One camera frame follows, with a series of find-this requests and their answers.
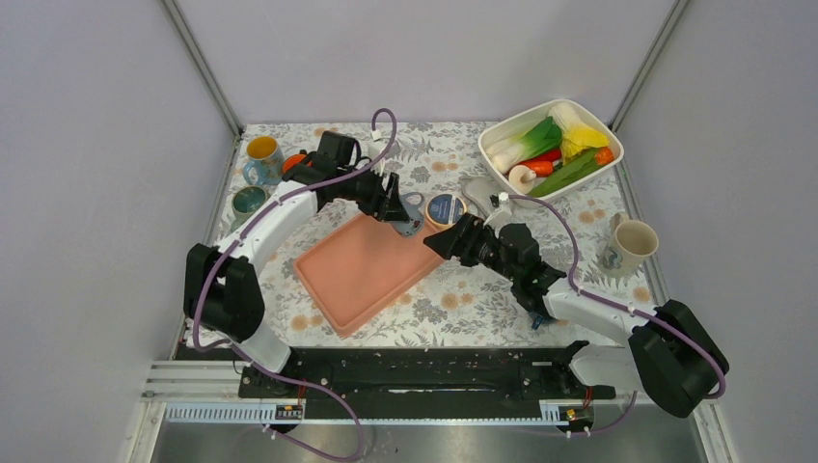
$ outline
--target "flower pattern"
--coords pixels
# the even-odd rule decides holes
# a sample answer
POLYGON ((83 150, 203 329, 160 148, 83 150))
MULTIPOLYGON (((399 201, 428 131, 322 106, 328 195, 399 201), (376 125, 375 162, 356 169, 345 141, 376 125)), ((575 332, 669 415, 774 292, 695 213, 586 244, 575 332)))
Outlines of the flower pattern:
MULTIPOLYGON (((400 123, 400 150, 386 162, 386 169, 400 174, 400 191, 418 191, 427 198, 439 193, 459 193, 470 177, 487 177, 480 162, 477 137, 492 123, 400 123)), ((379 127, 389 135, 388 125, 379 127)), ((276 138, 285 157, 299 150, 314 150, 324 130, 338 131, 365 141, 367 123, 276 123, 248 125, 242 135, 235 166, 247 160, 245 147, 259 136, 276 138)), ((240 170, 229 180, 225 204, 245 186, 240 170)), ((275 187, 269 187, 272 194, 275 187)), ((626 278, 612 278, 598 264, 608 242, 608 221, 599 220, 622 210, 623 202, 613 174, 583 185, 554 206, 568 220, 580 244, 577 277, 588 288, 625 300, 650 298, 640 269, 626 278)), ((447 261, 406 291, 350 337, 340 338, 293 272, 292 263, 327 234, 358 213, 354 204, 327 204, 297 230, 261 271, 259 283, 266 304, 264 322, 284 342, 301 346, 566 346, 574 340, 613 344, 575 323, 543 324, 532 330, 532 320, 509 292, 510 283, 483 268, 462 267, 447 261)), ((515 218, 526 222, 538 239, 543 258, 567 270, 573 254, 568 235, 559 221, 544 208, 517 207, 515 218)), ((223 208, 218 239, 230 232, 229 206, 223 208)), ((188 345, 189 329, 185 334, 188 345)), ((204 342, 216 339, 202 330, 204 342)))

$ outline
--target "orange tray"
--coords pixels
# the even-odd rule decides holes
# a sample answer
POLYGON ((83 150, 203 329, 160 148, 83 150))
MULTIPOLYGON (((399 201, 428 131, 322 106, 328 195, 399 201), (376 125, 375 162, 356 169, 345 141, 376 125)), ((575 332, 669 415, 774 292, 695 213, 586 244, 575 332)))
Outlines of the orange tray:
POLYGON ((346 338, 443 259, 423 244, 428 222, 411 238, 359 214, 295 260, 295 273, 336 333, 346 338))

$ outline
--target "beige mug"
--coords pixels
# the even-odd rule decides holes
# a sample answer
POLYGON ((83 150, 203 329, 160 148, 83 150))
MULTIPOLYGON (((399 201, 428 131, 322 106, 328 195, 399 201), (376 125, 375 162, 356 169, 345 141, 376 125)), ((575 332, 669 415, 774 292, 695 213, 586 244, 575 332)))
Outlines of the beige mug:
POLYGON ((611 218, 611 240, 602 250, 599 266, 612 277, 624 277, 634 273, 657 249, 659 236, 649 225, 619 212, 611 218))

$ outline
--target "gray wall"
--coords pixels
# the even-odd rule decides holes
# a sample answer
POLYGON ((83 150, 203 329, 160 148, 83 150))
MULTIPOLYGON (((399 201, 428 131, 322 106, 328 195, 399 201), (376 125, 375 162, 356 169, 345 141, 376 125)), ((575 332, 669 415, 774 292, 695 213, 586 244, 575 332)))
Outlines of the gray wall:
POLYGON ((159 2, 0 2, 0 461, 111 462, 231 136, 159 2))
POLYGON ((695 1, 624 128, 671 295, 731 361, 743 461, 815 461, 818 3, 695 1))
POLYGON ((672 0, 179 0, 245 123, 613 118, 672 0))

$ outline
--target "white bowl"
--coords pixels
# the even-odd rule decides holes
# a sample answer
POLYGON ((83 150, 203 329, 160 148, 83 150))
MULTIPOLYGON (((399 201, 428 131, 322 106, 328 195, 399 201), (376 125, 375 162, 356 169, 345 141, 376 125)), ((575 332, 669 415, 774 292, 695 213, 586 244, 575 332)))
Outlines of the white bowl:
MULTIPOLYGON (((608 146, 613 152, 613 162, 603 166, 602 169, 588 176, 582 177, 579 180, 571 183, 570 185, 567 185, 564 188, 561 188, 560 190, 551 193, 550 195, 541 197, 540 200, 548 202, 556 198, 565 196, 568 193, 577 189, 577 187, 579 187, 583 183, 589 182, 603 175, 608 170, 613 169, 614 166, 622 160, 622 156, 625 154, 625 148, 622 147, 622 143, 619 142, 619 139, 616 138, 614 133, 611 132, 611 130, 607 126, 605 126, 600 120, 596 119, 596 116, 591 114, 590 111, 588 111, 579 103, 571 101, 570 99, 555 99, 547 103, 540 104, 539 106, 536 106, 524 113, 512 116, 501 123, 486 128, 485 130, 483 130, 483 133, 481 133, 480 137, 477 139, 477 145, 480 147, 480 153, 482 153, 483 155, 482 157, 483 164, 486 166, 486 169, 491 174, 491 177, 493 177, 508 193, 515 195, 524 194, 518 191, 516 188, 514 188, 514 185, 508 182, 508 178, 506 178, 503 174, 501 174, 497 169, 494 168, 494 165, 492 165, 491 160, 488 157, 488 154, 486 154, 485 152, 485 149, 490 147, 492 144, 502 140, 503 138, 514 135, 515 133, 526 132, 531 130, 535 125, 537 125, 543 119, 548 117, 548 111, 551 109, 552 106, 561 102, 567 102, 568 104, 573 106, 574 109, 577 110, 577 114, 580 115, 580 119, 582 119, 584 123, 587 123, 592 128, 599 130, 600 132, 604 133, 606 137, 608 137, 608 146)), ((522 207, 528 208, 540 206, 540 204, 537 204, 533 201, 517 200, 517 204, 522 207)))

